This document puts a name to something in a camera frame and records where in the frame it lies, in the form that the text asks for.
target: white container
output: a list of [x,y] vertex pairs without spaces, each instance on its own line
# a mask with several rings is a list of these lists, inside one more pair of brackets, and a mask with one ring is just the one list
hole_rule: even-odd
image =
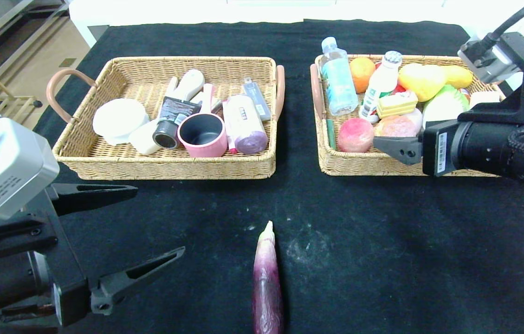
[[130,142],[130,134],[149,122],[144,106],[134,99],[115,99],[103,104],[92,118],[92,129],[110,145]]
[[0,118],[0,225],[49,186],[59,172],[45,138]]
[[383,55],[381,66],[369,78],[369,86],[363,98],[363,106],[359,117],[371,123],[379,121],[377,102],[380,97],[390,95],[398,85],[398,67],[402,63],[402,55],[398,51],[387,51]]
[[157,124],[158,120],[152,120],[130,134],[130,144],[132,144],[140,154],[153,154],[161,148],[152,140],[152,133],[156,130]]

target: water bottle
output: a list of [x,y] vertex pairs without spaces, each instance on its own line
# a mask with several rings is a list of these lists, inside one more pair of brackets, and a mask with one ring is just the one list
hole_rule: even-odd
[[398,84],[398,67],[402,63],[402,55],[398,51],[387,51],[383,55],[381,66],[369,78],[369,86],[363,98],[363,106],[359,110],[359,117],[375,123],[377,102],[380,97],[390,95]]
[[350,73],[349,57],[345,50],[338,49],[334,37],[322,41],[323,57],[319,61],[322,78],[327,82],[330,114],[340,116],[353,112],[359,99]]

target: black tablecloth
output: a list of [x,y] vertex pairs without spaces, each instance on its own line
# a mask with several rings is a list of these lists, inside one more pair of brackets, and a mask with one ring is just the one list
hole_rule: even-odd
[[[524,333],[524,185],[501,178],[330,177],[319,170],[309,64],[349,53],[454,55],[468,36],[431,22],[304,21],[111,27],[78,69],[113,57],[266,56],[285,66],[277,170],[267,180],[109,182],[135,199],[62,222],[89,276],[175,247],[186,254],[114,315],[63,333],[248,333],[258,235],[274,220],[290,333]],[[58,93],[76,110],[88,87]],[[48,108],[36,131],[64,127]],[[61,165],[58,182],[83,182]]]

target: purple eggplant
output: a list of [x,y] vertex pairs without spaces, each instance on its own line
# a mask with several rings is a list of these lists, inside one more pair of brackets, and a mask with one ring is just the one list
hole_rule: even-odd
[[281,334],[285,327],[274,245],[272,222],[269,221],[266,229],[260,233],[253,261],[252,308],[255,334]]

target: pink cup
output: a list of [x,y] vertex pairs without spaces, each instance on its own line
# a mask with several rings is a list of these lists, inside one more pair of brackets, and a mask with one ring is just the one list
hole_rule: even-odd
[[192,158],[223,156],[228,148],[226,126],[222,118],[211,114],[213,85],[204,85],[200,113],[187,117],[177,129],[179,141]]

